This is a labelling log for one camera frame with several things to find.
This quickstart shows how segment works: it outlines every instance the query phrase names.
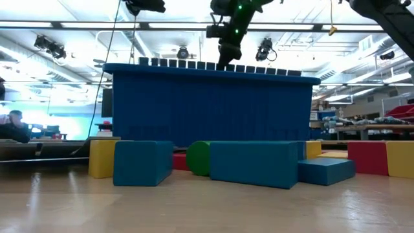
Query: blue cube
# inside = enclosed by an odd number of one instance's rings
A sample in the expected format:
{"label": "blue cube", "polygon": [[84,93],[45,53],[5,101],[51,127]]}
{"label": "blue cube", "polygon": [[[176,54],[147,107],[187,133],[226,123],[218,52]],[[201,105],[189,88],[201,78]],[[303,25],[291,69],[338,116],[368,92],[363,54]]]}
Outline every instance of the blue cube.
{"label": "blue cube", "polygon": [[120,141],[115,145],[115,186],[156,186],[172,169],[172,142]]}

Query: red foam block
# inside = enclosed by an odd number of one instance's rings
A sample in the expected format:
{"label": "red foam block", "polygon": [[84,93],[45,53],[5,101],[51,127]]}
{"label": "red foam block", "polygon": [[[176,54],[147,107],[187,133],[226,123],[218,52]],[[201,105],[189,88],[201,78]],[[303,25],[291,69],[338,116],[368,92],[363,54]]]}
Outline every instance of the red foam block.
{"label": "red foam block", "polygon": [[348,142],[348,159],[355,161],[357,173],[388,175],[385,142]]}
{"label": "red foam block", "polygon": [[187,155],[184,153],[175,153],[173,155],[173,168],[176,170],[186,170],[190,169],[187,166]]}

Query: blue foam block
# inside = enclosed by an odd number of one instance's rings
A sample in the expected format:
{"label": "blue foam block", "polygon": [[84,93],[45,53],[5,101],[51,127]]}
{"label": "blue foam block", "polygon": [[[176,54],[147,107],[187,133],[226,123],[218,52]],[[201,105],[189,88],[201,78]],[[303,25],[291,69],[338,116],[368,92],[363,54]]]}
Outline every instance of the blue foam block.
{"label": "blue foam block", "polygon": [[300,182],[331,185],[354,176],[354,161],[318,158],[298,162],[298,179]]}
{"label": "blue foam block", "polygon": [[298,161],[306,159],[306,142],[297,141],[298,144]]}
{"label": "blue foam block", "polygon": [[275,188],[298,181],[296,142],[211,142],[210,178]]}
{"label": "blue foam block", "polygon": [[172,142],[120,141],[115,145],[115,186],[156,186],[172,169]]}

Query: cable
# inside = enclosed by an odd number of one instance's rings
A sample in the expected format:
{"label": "cable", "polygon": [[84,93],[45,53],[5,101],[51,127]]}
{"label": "cable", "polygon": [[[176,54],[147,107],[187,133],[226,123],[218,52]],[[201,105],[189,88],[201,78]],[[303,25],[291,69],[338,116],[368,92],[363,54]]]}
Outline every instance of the cable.
{"label": "cable", "polygon": [[338,30],[336,27],[334,27],[333,8],[334,8],[334,3],[333,3],[333,0],[331,0],[331,29],[329,30],[329,33],[328,33],[329,36],[332,36]]}
{"label": "cable", "polygon": [[[136,16],[134,19],[134,32],[132,34],[133,40],[135,39],[135,30],[136,30]],[[133,65],[135,65],[135,48],[134,48],[134,41],[131,42],[131,51],[129,51],[129,62],[131,64],[131,58],[133,59]]]}
{"label": "cable", "polygon": [[[106,54],[105,63],[108,62],[109,53],[111,51],[112,40],[114,38],[114,32],[115,32],[115,27],[116,27],[116,19],[118,18],[120,6],[121,6],[121,0],[119,0],[119,2],[118,2],[118,8],[116,9],[116,14],[115,14],[115,19],[114,19],[114,27],[112,29],[111,39],[109,40],[108,52]],[[92,129],[92,125],[93,125],[93,119],[95,118],[96,105],[98,103],[99,89],[101,87],[101,83],[102,83],[103,78],[104,78],[104,70],[102,70],[101,78],[99,80],[98,90],[96,90],[95,104],[94,104],[94,107],[93,107],[93,115],[92,115],[92,119],[91,119],[91,124],[89,125],[88,137],[91,136],[91,129]]]}

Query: foam block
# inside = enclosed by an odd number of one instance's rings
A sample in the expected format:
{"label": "foam block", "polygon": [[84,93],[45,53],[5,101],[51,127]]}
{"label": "foam block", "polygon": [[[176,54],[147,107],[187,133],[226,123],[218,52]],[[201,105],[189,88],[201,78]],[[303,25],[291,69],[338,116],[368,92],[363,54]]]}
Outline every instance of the foam block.
{"label": "foam block", "polygon": [[357,173],[388,175],[385,142],[348,142],[348,159],[355,161]]}
{"label": "foam block", "polygon": [[306,159],[306,142],[298,141],[298,161]]}
{"label": "foam block", "polygon": [[298,143],[211,142],[210,178],[292,188],[298,181]]}
{"label": "foam block", "polygon": [[306,159],[316,159],[322,154],[322,143],[320,141],[306,142]]}
{"label": "foam block", "polygon": [[298,179],[300,182],[331,185],[354,176],[354,161],[318,158],[298,162]]}
{"label": "foam block", "polygon": [[187,166],[187,156],[183,153],[175,153],[173,155],[173,168],[176,170],[186,170],[190,169]]}
{"label": "foam block", "polygon": [[187,149],[187,166],[195,175],[208,176],[210,172],[210,142],[194,142]]}
{"label": "foam block", "polygon": [[387,142],[388,173],[414,179],[414,142]]}
{"label": "foam block", "polygon": [[89,152],[89,175],[108,178],[114,172],[114,151],[117,140],[92,140]]}
{"label": "foam block", "polygon": [[347,152],[325,152],[318,155],[318,158],[348,159]]}
{"label": "foam block", "polygon": [[156,186],[173,169],[173,143],[120,141],[115,146],[115,186]]}

